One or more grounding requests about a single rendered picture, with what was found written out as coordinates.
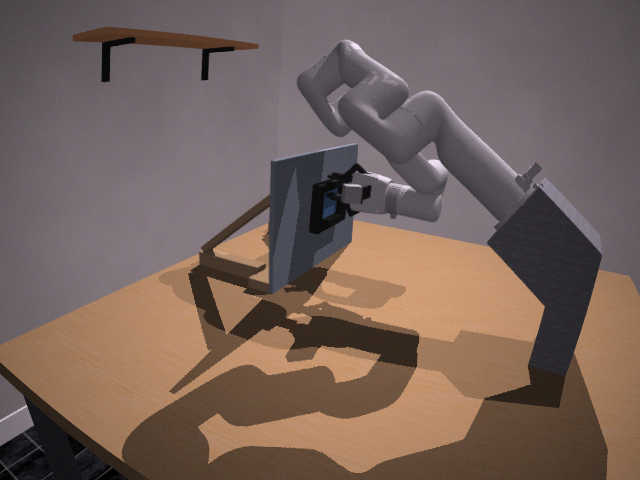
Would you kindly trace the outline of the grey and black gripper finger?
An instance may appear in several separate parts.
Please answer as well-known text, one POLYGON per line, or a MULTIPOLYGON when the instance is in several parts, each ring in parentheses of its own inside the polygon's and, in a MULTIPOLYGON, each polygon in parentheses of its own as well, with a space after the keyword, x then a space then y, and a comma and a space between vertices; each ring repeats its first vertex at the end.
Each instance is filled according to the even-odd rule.
POLYGON ((360 213, 360 212, 358 212, 358 211, 354 211, 354 210, 352 210, 352 209, 350 208, 350 204, 345 204, 345 203, 343 203, 343 202, 341 201, 342 194, 338 194, 338 193, 330 192, 330 193, 327 193, 327 194, 326 194, 326 197, 329 197, 329 198, 330 198, 330 200, 339 201, 339 202, 343 205, 343 207, 347 210, 347 213, 348 213, 348 215, 349 215, 350 217, 352 217, 352 216, 354 216, 354 215, 356 215, 356 214, 360 213))
POLYGON ((342 174, 342 173, 337 173, 337 172, 332 172, 332 174, 329 174, 327 177, 331 178, 331 179, 336 179, 336 180, 347 180, 349 182, 352 183, 352 173, 354 173, 355 171, 358 171, 359 173, 365 173, 368 174, 363 167, 359 164, 359 163, 355 163, 350 170, 348 170, 346 173, 342 174))

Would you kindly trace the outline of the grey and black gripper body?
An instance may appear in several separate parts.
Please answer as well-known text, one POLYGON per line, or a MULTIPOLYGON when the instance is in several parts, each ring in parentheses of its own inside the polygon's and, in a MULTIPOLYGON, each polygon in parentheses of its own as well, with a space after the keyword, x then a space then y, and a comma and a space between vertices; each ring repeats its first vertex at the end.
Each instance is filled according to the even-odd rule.
POLYGON ((387 214, 386 196, 393 180, 378 174, 367 173, 355 173, 352 177, 352 184, 364 187, 371 185, 370 198, 363 200, 363 204, 350 204, 350 208, 363 213, 387 214))

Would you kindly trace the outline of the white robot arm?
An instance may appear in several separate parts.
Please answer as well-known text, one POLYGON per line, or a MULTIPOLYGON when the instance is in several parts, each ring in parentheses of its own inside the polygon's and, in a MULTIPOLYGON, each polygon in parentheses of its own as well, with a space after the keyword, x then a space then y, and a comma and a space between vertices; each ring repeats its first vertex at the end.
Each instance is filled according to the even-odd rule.
POLYGON ((496 230, 539 186, 530 185, 542 169, 536 162, 517 175, 438 94, 423 91, 406 101, 404 80, 353 41, 340 41, 298 76, 297 86, 332 134, 353 130, 410 186, 390 185, 385 208, 391 219, 436 222, 448 171, 499 221, 496 230), (326 97, 344 83, 352 89, 330 105, 326 97), (431 142, 440 161, 420 153, 431 142))

